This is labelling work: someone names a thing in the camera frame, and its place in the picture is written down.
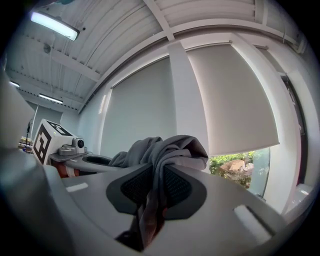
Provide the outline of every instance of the foliage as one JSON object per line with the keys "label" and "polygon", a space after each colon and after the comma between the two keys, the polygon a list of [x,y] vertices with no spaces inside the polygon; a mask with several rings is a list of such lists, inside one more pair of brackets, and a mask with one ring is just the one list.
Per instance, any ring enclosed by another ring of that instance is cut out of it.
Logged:
{"label": "foliage", "polygon": [[[218,167],[236,159],[243,160],[246,164],[253,163],[254,159],[257,160],[261,156],[262,156],[262,153],[259,151],[250,151],[246,153],[213,156],[209,160],[210,173],[213,175],[218,175],[218,176],[224,177],[225,179],[228,179],[228,177],[226,176],[227,171]],[[248,176],[248,177],[240,178],[235,182],[248,189],[250,187],[251,177]]]}
{"label": "foliage", "polygon": [[250,151],[247,153],[213,156],[210,158],[210,167],[209,167],[210,172],[211,174],[219,175],[218,167],[235,159],[240,159],[244,161],[247,160],[246,163],[253,163],[255,152],[256,151]]}

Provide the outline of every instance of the wall column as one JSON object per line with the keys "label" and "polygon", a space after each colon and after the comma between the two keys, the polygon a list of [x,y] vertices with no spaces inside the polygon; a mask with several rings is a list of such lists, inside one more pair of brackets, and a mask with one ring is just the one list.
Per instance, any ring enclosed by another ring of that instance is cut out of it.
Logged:
{"label": "wall column", "polygon": [[174,90],[178,135],[196,137],[209,154],[205,109],[194,70],[180,41],[167,46]]}

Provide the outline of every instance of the roller blind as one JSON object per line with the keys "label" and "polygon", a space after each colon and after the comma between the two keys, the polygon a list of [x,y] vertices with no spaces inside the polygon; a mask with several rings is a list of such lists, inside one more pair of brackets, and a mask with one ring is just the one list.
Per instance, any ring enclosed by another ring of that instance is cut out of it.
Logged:
{"label": "roller blind", "polygon": [[137,140],[177,134],[169,58],[133,74],[112,89],[101,141],[101,155],[128,151]]}
{"label": "roller blind", "polygon": [[279,143],[264,89],[231,45],[198,48],[187,54],[201,92],[211,156]]}

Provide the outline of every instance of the gray fabric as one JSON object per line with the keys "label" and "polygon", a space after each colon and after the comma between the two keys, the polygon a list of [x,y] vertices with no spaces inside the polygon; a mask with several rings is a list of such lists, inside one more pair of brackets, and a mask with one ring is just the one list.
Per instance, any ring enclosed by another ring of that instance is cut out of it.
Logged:
{"label": "gray fabric", "polygon": [[153,164],[152,190],[148,194],[146,208],[139,222],[144,247],[155,235],[157,209],[166,207],[164,166],[175,164],[201,171],[206,168],[207,161],[208,155],[198,139],[188,135],[177,135],[164,141],[160,137],[138,140],[128,152],[119,152],[110,161],[110,166],[121,168]]}

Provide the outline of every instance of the black rubber pad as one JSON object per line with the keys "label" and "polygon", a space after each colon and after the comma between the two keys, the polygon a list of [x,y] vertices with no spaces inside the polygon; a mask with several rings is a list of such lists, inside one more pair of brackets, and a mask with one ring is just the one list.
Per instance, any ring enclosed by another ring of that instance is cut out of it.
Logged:
{"label": "black rubber pad", "polygon": [[192,187],[188,181],[171,170],[164,169],[164,193],[167,208],[175,206],[190,196]]}
{"label": "black rubber pad", "polygon": [[145,170],[124,182],[121,185],[121,192],[137,205],[141,205],[146,201],[147,195],[151,190],[152,178],[152,170]]}

